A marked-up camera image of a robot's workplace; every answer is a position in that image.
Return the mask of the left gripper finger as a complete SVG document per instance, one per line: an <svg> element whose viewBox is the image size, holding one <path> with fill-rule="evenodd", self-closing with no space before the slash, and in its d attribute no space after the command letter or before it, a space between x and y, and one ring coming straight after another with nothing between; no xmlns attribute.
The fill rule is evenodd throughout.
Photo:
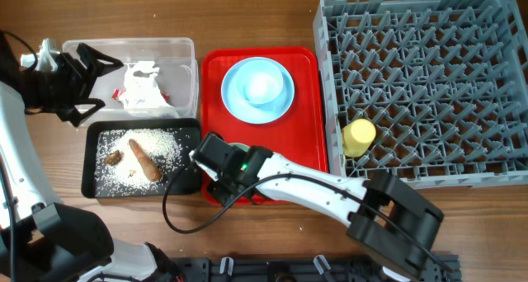
<svg viewBox="0 0 528 282"><path fill-rule="evenodd" d="M103 54L85 43L78 45L77 53L85 65L87 72L95 78L124 67L124 64L119 59Z"/></svg>
<svg viewBox="0 0 528 282"><path fill-rule="evenodd" d="M57 116L61 121L70 123L73 127L77 128L105 105L106 103L100 99L82 99L71 106L59 109Z"/></svg>

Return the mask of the red candy wrapper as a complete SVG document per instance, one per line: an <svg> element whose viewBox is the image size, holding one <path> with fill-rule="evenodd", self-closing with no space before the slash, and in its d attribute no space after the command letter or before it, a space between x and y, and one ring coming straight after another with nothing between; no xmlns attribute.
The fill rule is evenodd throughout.
<svg viewBox="0 0 528 282"><path fill-rule="evenodd" d="M116 89L116 90L114 91L113 95L112 95L112 98L113 98L114 100L118 101L119 98L120 98L120 96L121 96L123 93L124 93L124 91Z"/></svg>

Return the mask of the green bowl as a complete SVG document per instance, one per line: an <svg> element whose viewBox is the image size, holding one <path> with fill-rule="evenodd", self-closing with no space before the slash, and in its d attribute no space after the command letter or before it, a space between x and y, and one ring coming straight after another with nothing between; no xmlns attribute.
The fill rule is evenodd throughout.
<svg viewBox="0 0 528 282"><path fill-rule="evenodd" d="M243 143L231 143L230 145L234 146L236 148L240 148L244 152L247 152L249 150L249 146L247 146L246 144L243 144Z"/></svg>

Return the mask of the white napkin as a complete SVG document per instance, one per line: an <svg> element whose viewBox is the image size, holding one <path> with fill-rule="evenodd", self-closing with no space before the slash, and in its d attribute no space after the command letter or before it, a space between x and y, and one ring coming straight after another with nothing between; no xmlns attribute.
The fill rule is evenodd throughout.
<svg viewBox="0 0 528 282"><path fill-rule="evenodd" d="M155 109L171 107L156 81L159 67L154 61L139 61L127 67L125 91L119 96L125 109Z"/></svg>

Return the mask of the brown food chunk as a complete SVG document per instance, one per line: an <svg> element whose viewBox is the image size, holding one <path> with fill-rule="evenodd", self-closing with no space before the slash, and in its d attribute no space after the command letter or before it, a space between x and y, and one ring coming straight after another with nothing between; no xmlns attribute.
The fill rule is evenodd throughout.
<svg viewBox="0 0 528 282"><path fill-rule="evenodd" d="M116 150L113 153L110 153L104 160L104 163L110 166L118 164L122 159L120 150Z"/></svg>

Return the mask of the white rice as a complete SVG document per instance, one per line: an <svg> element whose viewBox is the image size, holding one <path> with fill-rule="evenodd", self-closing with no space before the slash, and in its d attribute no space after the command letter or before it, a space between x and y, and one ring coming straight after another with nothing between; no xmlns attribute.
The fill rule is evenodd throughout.
<svg viewBox="0 0 528 282"><path fill-rule="evenodd" d="M156 163L163 176L149 181L134 156L128 141L134 139ZM97 136L94 194L99 198L161 195L168 176L182 166L184 147L169 129L111 129ZM121 161L110 166L105 158L120 150Z"/></svg>

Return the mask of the brown sweet potato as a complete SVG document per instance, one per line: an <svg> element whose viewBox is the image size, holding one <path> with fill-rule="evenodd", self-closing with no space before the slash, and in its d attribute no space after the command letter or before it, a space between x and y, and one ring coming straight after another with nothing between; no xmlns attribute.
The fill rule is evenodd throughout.
<svg viewBox="0 0 528 282"><path fill-rule="evenodd" d="M157 182L162 179L162 172L156 165L156 163L144 152L144 150L139 146L139 144L134 140L130 139L128 144L136 157L139 165L142 168L142 171L145 177L152 182Z"/></svg>

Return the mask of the light blue plate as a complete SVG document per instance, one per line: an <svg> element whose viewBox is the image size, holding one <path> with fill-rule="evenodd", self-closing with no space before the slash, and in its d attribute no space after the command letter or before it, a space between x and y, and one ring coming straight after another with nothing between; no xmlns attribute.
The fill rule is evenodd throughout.
<svg viewBox="0 0 528 282"><path fill-rule="evenodd" d="M252 106L239 95L234 81L235 73L242 62L243 60L236 63L224 76L221 84L221 97L224 106L236 119L249 124L262 125L278 120L289 110L295 98L295 83L290 73L279 63L285 80L282 93L271 103L263 106Z"/></svg>

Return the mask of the yellow plastic cup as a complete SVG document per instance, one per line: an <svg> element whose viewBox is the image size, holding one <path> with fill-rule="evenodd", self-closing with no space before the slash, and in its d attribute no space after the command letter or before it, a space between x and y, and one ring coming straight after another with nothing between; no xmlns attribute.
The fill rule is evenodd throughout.
<svg viewBox="0 0 528 282"><path fill-rule="evenodd" d="M360 157L370 147L376 136L376 128L366 119L352 121L342 129L343 152L348 157Z"/></svg>

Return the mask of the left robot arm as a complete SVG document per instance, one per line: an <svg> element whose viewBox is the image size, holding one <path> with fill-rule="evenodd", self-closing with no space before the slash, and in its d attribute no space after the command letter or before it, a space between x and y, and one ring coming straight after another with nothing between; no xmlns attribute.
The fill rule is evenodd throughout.
<svg viewBox="0 0 528 282"><path fill-rule="evenodd" d="M104 107L96 80L123 63L81 43L78 57L31 53L18 62L1 33L1 272L13 281L183 281L160 249L114 239L94 213L63 204L31 141L27 115L78 127Z"/></svg>

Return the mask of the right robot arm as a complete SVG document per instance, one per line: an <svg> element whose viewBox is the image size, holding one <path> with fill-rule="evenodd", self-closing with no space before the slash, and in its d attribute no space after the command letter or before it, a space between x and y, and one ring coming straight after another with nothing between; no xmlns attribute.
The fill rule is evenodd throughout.
<svg viewBox="0 0 528 282"><path fill-rule="evenodd" d="M302 205L337 220L388 275L418 280L430 262L444 214L388 172L341 177L296 164L268 148L242 150L208 133L190 159L225 188L225 208L260 195Z"/></svg>

